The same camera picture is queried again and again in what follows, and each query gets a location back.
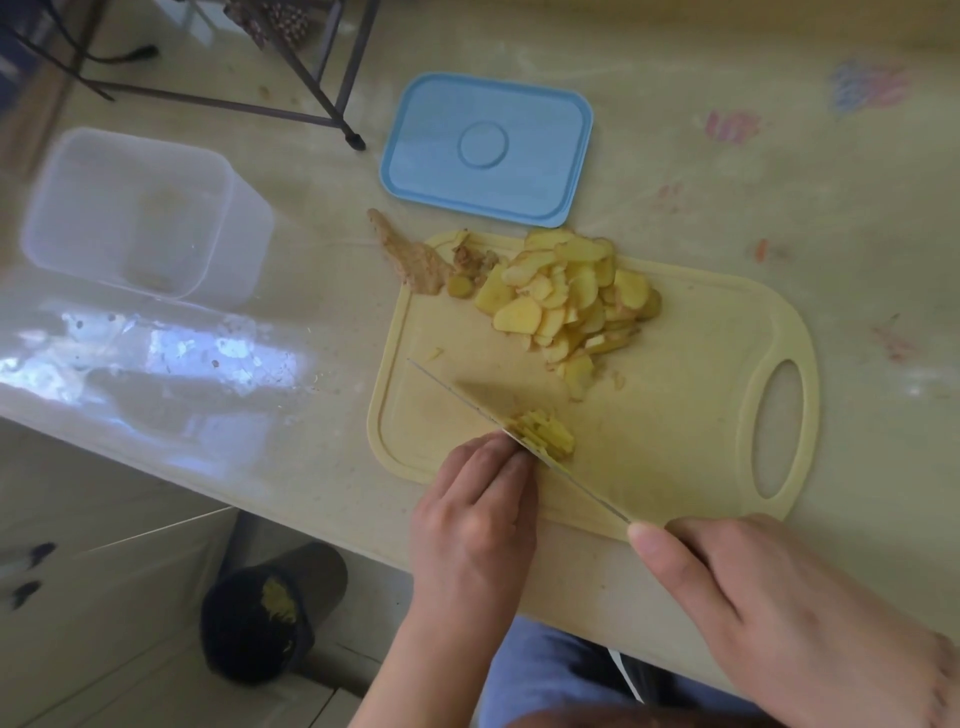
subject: hand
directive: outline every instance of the hand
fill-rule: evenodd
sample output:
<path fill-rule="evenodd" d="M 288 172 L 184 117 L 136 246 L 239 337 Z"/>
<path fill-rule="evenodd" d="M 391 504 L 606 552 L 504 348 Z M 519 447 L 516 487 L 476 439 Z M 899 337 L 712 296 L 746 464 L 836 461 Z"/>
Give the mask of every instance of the hand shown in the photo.
<path fill-rule="evenodd" d="M 781 523 L 679 519 L 628 533 L 720 668 L 771 716 L 791 728 L 925 725 L 933 635 Z"/>
<path fill-rule="evenodd" d="M 413 514 L 408 619 L 492 658 L 537 548 L 535 464 L 502 432 L 447 456 Z"/>

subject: blue lid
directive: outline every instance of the blue lid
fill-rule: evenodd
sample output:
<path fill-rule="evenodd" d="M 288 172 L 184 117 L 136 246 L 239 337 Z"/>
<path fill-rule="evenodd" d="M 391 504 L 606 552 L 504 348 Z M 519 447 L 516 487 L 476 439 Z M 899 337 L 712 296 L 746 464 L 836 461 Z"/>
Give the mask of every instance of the blue lid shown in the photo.
<path fill-rule="evenodd" d="M 573 91 L 427 73 L 400 98 L 380 181 L 404 200 L 556 228 L 592 127 Z"/>

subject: countertop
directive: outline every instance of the countertop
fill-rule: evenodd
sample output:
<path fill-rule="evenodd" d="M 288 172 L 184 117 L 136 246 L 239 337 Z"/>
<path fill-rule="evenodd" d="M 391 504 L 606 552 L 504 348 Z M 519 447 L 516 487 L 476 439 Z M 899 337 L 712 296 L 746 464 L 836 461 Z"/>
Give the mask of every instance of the countertop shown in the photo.
<path fill-rule="evenodd" d="M 158 41 L 161 61 L 99 73 L 316 106 L 271 53 L 202 20 L 181 18 L 182 31 L 161 7 L 115 3 L 94 47 Z M 406 568 L 420 486 L 387 474 L 365 435 L 398 283 L 364 211 L 379 207 L 413 238 L 523 230 L 386 194 L 377 167 L 399 94 L 431 70 L 572 88 L 596 121 L 570 224 L 628 255 L 759 280 L 798 308 L 818 353 L 823 420 L 788 522 L 958 639 L 960 63 L 930 50 L 944 31 L 924 18 L 910 42 L 867 45 L 862 34 L 385 0 L 347 111 L 368 142 L 362 154 L 331 129 L 129 95 L 108 104 L 76 87 L 58 130 L 221 152 L 274 206 L 277 229 L 240 310 L 163 303 L 27 264 L 16 225 L 29 175 L 4 175 L 0 414 Z M 348 13 L 341 40 L 355 23 Z M 771 452 L 792 447 L 789 399 L 766 422 Z M 522 610 L 726 685 L 622 543 L 541 522 Z"/>

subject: knife blade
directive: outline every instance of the knife blade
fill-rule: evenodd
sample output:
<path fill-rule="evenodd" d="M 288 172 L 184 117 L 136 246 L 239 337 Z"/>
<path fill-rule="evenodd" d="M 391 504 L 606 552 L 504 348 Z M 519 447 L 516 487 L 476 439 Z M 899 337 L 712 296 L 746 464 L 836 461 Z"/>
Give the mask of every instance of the knife blade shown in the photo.
<path fill-rule="evenodd" d="M 468 406 L 468 407 L 469 407 L 470 409 L 472 409 L 474 412 L 476 412 L 477 414 L 479 414 L 480 416 L 482 416 L 483 418 L 485 418 L 487 421 L 489 421 L 489 422 L 493 423 L 494 425 L 496 425 L 496 427 L 497 427 L 498 429 L 502 430 L 503 432 L 506 432 L 507 435 L 508 435 L 511 439 L 514 440 L 514 442 L 518 443 L 523 449 L 527 450 L 527 452 L 530 452 L 534 457 L 536 457 L 541 463 L 543 463 L 547 468 L 549 468 L 550 470 L 552 470 L 554 473 L 559 473 L 559 474 L 562 475 L 566 480 L 568 480 L 569 482 L 573 483 L 573 485 L 575 485 L 582 493 L 584 493 L 586 496 L 588 496 L 593 502 L 597 503 L 598 505 L 602 506 L 603 508 L 605 508 L 605 509 L 606 509 L 607 511 L 609 511 L 610 513 L 614 514 L 617 518 L 619 518 L 619 519 L 620 519 L 621 521 L 623 521 L 624 523 L 632 523 L 632 522 L 633 522 L 631 519 L 627 518 L 627 517 L 626 517 L 620 510 L 618 510 L 616 507 L 610 505 L 606 500 L 604 500 L 603 498 L 601 498 L 601 497 L 597 496 L 595 493 L 593 493 L 593 491 L 592 491 L 590 488 L 588 488 L 586 485 L 582 485 L 581 483 L 579 483 L 579 482 L 577 481 L 577 479 L 576 479 L 575 477 L 573 477 L 573 475 L 571 475 L 570 472 L 569 472 L 566 468 L 564 468 L 560 463 L 556 462 L 556 461 L 555 461 L 553 458 L 551 458 L 551 457 L 547 457 L 547 456 L 544 455 L 542 452 L 537 452 L 536 450 L 532 449 L 529 445 L 527 445 L 526 443 L 524 443 L 522 440 L 520 440 L 520 438 L 518 438 L 516 435 L 514 435 L 513 432 L 511 432 L 509 429 L 507 429 L 507 427 L 504 426 L 503 423 L 499 422 L 492 414 L 490 414 L 489 412 L 487 412 L 487 411 L 486 411 L 483 407 L 481 407 L 479 404 L 476 404 L 475 402 L 469 400 L 469 399 L 468 399 L 467 397 L 465 397 L 464 395 L 462 395 L 462 394 L 460 394 L 459 392 L 457 392 L 457 390 L 455 390 L 455 389 L 454 389 L 453 387 L 451 387 L 449 384 L 447 384 L 446 382 L 444 382 L 442 379 L 439 379 L 439 378 L 437 378 L 436 376 L 434 376 L 433 374 L 431 374 L 430 372 L 427 372 L 420 364 L 418 364 L 418 363 L 417 363 L 416 361 L 414 361 L 413 359 L 409 359 L 409 358 L 408 358 L 407 361 L 408 361 L 410 364 L 413 364 L 415 368 L 419 369 L 421 372 L 423 372 L 423 373 L 424 373 L 425 375 L 427 375 L 430 379 L 432 379 L 432 380 L 435 381 L 437 384 L 439 384 L 441 387 L 443 387 L 447 392 L 449 392 L 451 395 L 453 395 L 454 397 L 456 397 L 458 400 L 460 400 L 463 404 L 465 404 L 466 406 Z"/>

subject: person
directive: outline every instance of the person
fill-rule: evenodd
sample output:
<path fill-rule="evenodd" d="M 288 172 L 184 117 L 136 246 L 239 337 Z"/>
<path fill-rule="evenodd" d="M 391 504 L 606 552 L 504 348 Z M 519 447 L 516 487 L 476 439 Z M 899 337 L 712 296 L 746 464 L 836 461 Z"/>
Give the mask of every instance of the person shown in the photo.
<path fill-rule="evenodd" d="M 535 464 L 504 433 L 446 458 L 413 514 L 409 612 L 351 728 L 467 726 L 482 690 L 482 728 L 960 726 L 952 643 L 765 516 L 628 529 L 639 559 L 765 715 L 702 721 L 638 703 L 597 645 L 515 619 L 537 547 Z"/>

